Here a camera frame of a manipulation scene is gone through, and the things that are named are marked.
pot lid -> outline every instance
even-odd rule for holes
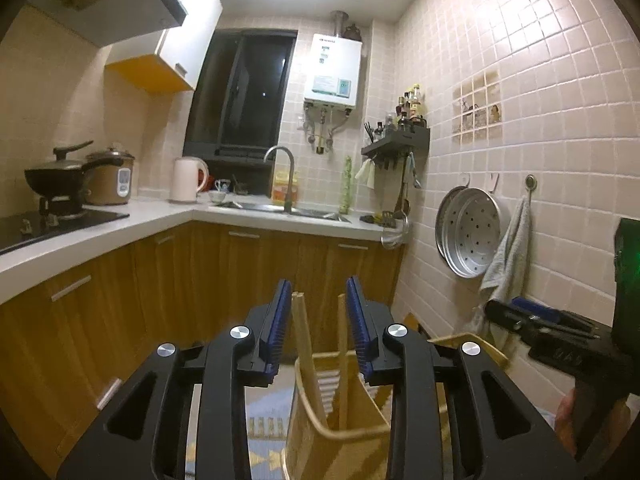
[[[101,152],[89,153],[86,156],[86,160],[95,160],[96,158],[130,158],[134,160],[135,157],[125,150],[119,142],[114,142],[106,150]]]
[[[43,162],[37,166],[29,168],[29,170],[62,170],[73,171],[82,169],[81,160],[51,160],[49,162]]]

window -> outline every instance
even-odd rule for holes
[[[191,105],[184,154],[259,166],[277,143],[296,33],[216,31]]]

black stovetop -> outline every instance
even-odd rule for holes
[[[94,209],[84,209],[82,211],[82,216],[73,219],[54,219],[51,216],[47,219],[37,211],[1,218],[0,254],[5,254],[54,236],[129,216],[126,213],[112,213]]]

sink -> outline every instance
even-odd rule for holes
[[[296,209],[291,210],[291,214],[294,216],[305,216],[307,218],[318,218],[321,220],[333,220],[335,222],[349,222],[349,219],[341,215],[340,213],[332,213],[328,211],[318,211],[316,209]]]
[[[229,201],[229,202],[223,202],[221,204],[218,204],[216,207],[225,207],[228,209],[243,209],[246,211],[261,211],[263,213],[285,214],[283,206],[272,205],[272,204],[252,204],[247,202]],[[332,220],[334,222],[351,223],[346,216],[341,215],[340,213],[335,213],[331,211],[293,208],[291,210],[291,214],[293,216],[303,216],[306,218],[318,218],[320,220]]]
[[[262,211],[265,213],[284,213],[281,205],[271,204],[252,204],[247,202],[223,202],[217,204],[216,207],[225,207],[227,209],[245,209],[247,211]]]

kitchen faucet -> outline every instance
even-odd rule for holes
[[[293,203],[291,201],[291,189],[293,186],[293,168],[294,168],[293,153],[291,153],[291,150],[286,146],[271,146],[267,150],[267,153],[264,154],[263,160],[266,162],[269,156],[271,155],[271,153],[276,152],[277,150],[282,150],[287,155],[289,155],[289,185],[287,186],[287,195],[284,198],[284,212],[291,213],[291,207],[293,206]]]

